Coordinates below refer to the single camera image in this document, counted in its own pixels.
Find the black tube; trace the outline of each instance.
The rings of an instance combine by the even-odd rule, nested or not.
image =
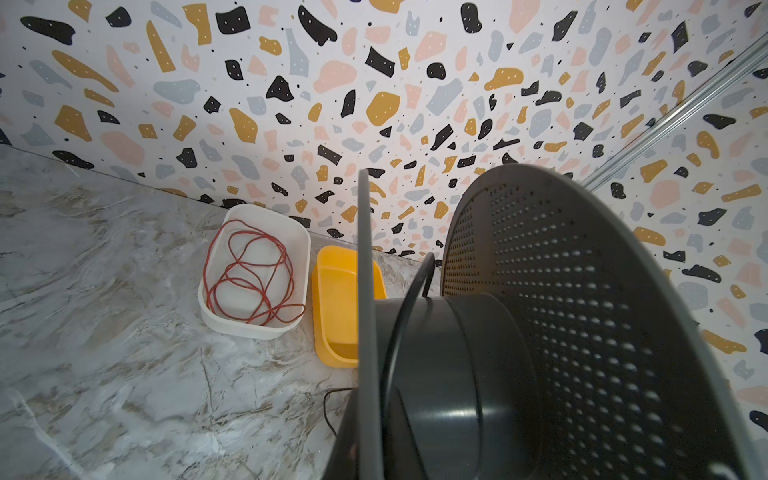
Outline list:
[[[416,302],[416,298],[419,296],[419,290],[422,285],[425,285],[424,296],[426,296],[427,290],[429,290],[429,283],[432,281],[432,275],[435,272],[435,254],[427,253],[422,265],[419,267],[419,271],[416,272],[416,276],[408,288],[406,297],[402,300],[400,310],[397,312],[397,318],[395,318],[395,325],[392,328],[392,335],[389,336],[389,341],[386,346],[386,353],[384,354],[384,365],[382,368],[381,386],[379,391],[381,392],[381,406],[382,406],[382,435],[386,436],[386,430],[389,426],[389,402],[392,396],[392,379],[395,376],[395,365],[397,361],[397,354],[400,350],[400,344],[402,338],[406,333],[406,326],[408,320],[411,318],[411,312],[413,311],[413,305]]]

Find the yellow plastic container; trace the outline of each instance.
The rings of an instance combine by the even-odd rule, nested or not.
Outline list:
[[[373,262],[373,297],[386,298],[384,277]],[[357,252],[324,247],[312,272],[315,352],[327,366],[356,368],[357,356]]]

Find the coiled red rope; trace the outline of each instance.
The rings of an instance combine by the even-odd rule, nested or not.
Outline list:
[[[208,285],[208,264],[210,262],[211,252],[213,251],[214,244],[219,239],[219,236],[222,234],[222,232],[224,232],[225,227],[230,223],[241,223],[247,228],[247,230],[235,230],[230,234],[230,237],[227,239],[227,247],[229,248],[230,254],[232,255],[234,261],[227,265],[227,268],[224,269],[224,272],[221,274],[221,276],[219,276],[219,279],[216,282],[214,282],[212,285]],[[244,237],[247,239],[247,242],[240,253],[235,253],[232,241],[238,237]],[[278,258],[275,263],[250,263],[243,260],[243,258],[246,257],[246,252],[248,251],[249,247],[254,245],[256,242],[263,241],[273,243],[279,250],[280,258]],[[244,269],[245,272],[248,272],[250,274],[250,278],[243,278],[244,276],[247,276],[247,274],[242,270],[240,270],[240,272],[243,274],[242,276],[236,275],[235,273],[230,274],[232,269],[234,269],[236,266],[239,266]],[[264,283],[258,273],[253,271],[253,269],[261,267],[273,267],[270,278],[266,281],[266,283]],[[273,305],[267,293],[279,268],[286,269],[288,273],[288,285],[281,301]],[[258,305],[256,305],[249,316],[235,316],[222,308],[221,304],[219,303],[217,291],[219,287],[224,284],[232,284],[245,290],[251,290],[260,295],[261,298],[258,300]],[[216,236],[214,237],[213,241],[211,241],[210,246],[208,247],[208,254],[205,257],[205,267],[203,269],[203,288],[205,289],[205,304],[211,312],[217,315],[225,316],[226,318],[232,320],[239,320],[241,322],[253,323],[256,320],[259,320],[261,323],[258,323],[258,325],[265,326],[272,319],[278,319],[281,323],[291,323],[302,316],[306,310],[306,306],[303,303],[287,303],[287,301],[293,295],[293,291],[296,288],[296,282],[293,281],[293,264],[290,261],[288,250],[286,249],[285,245],[283,245],[283,242],[279,241],[275,236],[268,234],[260,228],[252,227],[242,220],[229,220],[224,222],[219,231],[216,232]],[[266,307],[266,309],[262,312],[259,312],[263,306]],[[301,312],[290,320],[283,320],[280,318],[281,309],[292,306],[300,306]]]

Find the white plastic container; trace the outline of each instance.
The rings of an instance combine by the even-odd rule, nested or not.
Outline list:
[[[293,264],[293,281],[296,284],[293,289],[293,295],[286,303],[306,304],[306,288],[309,283],[310,274],[310,234],[306,228],[290,217],[250,204],[241,204],[230,208],[224,218],[224,222],[226,223],[229,220],[242,220],[252,227],[264,230],[285,245],[288,257],[290,257]],[[231,223],[224,228],[224,231],[216,239],[216,243],[214,243],[211,250],[208,268],[203,272],[208,285],[216,283],[227,265],[234,261],[227,246],[230,232],[244,228],[244,225],[241,223]],[[238,247],[245,243],[244,239],[242,243],[238,243],[238,241],[233,241],[233,248],[236,252],[239,252]],[[247,255],[243,260],[251,263],[270,263],[276,261],[279,256],[280,252],[273,243],[260,240],[248,248]],[[264,282],[270,278],[273,270],[274,267],[255,269]],[[288,279],[286,269],[284,267],[278,268],[272,284],[267,290],[267,297],[270,299],[270,302],[278,303],[282,299],[286,292]],[[197,288],[197,301],[200,303],[200,313],[202,314],[203,321],[211,329],[229,335],[245,336],[252,339],[275,339],[288,330],[296,328],[303,318],[302,315],[291,323],[282,323],[278,319],[272,319],[265,326],[253,325],[218,316],[208,309],[205,297],[203,280],[201,280]],[[238,289],[226,284],[219,287],[217,297],[219,304],[228,313],[241,317],[248,317],[253,308],[258,304],[260,298],[258,293]],[[285,307],[281,309],[280,317],[291,319],[300,312],[301,307]]]

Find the plastic bin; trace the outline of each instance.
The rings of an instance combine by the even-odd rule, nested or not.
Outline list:
[[[306,303],[306,288],[310,272],[310,234],[297,221],[286,217],[272,210],[257,207],[256,205],[241,204],[232,207],[227,212],[224,222],[228,220],[242,220],[249,225],[260,228],[270,235],[275,236],[283,242],[293,264],[293,281],[296,283],[293,295],[288,303]],[[215,283],[221,276],[223,270],[233,262],[233,258],[227,248],[228,232],[243,228],[242,224],[233,223],[225,227],[225,231],[217,238],[216,243],[211,250],[210,261],[207,271],[203,275],[207,276],[209,285]],[[259,241],[248,249],[245,261],[257,262],[276,260],[280,255],[279,250],[272,243]],[[261,278],[269,278],[272,268],[262,268],[257,270]],[[288,284],[288,274],[284,268],[279,268],[272,286],[267,291],[270,301],[278,302],[286,292]],[[218,299],[220,305],[227,311],[237,316],[248,316],[255,307],[254,300],[258,303],[258,294],[247,290],[234,287],[226,288],[222,286],[218,290]],[[275,339],[283,335],[288,330],[296,328],[303,318],[303,315],[291,323],[281,323],[278,319],[272,319],[265,326],[253,325],[239,320],[232,320],[218,316],[208,309],[205,304],[205,291],[203,281],[197,288],[197,301],[200,303],[200,313],[203,321],[211,329],[228,335],[245,336],[252,339]],[[286,307],[281,310],[280,316],[284,319],[290,319],[301,311],[301,307]]]
[[[384,277],[373,262],[373,296],[386,298]],[[324,247],[312,272],[315,352],[328,366],[355,368],[357,356],[357,252]]]

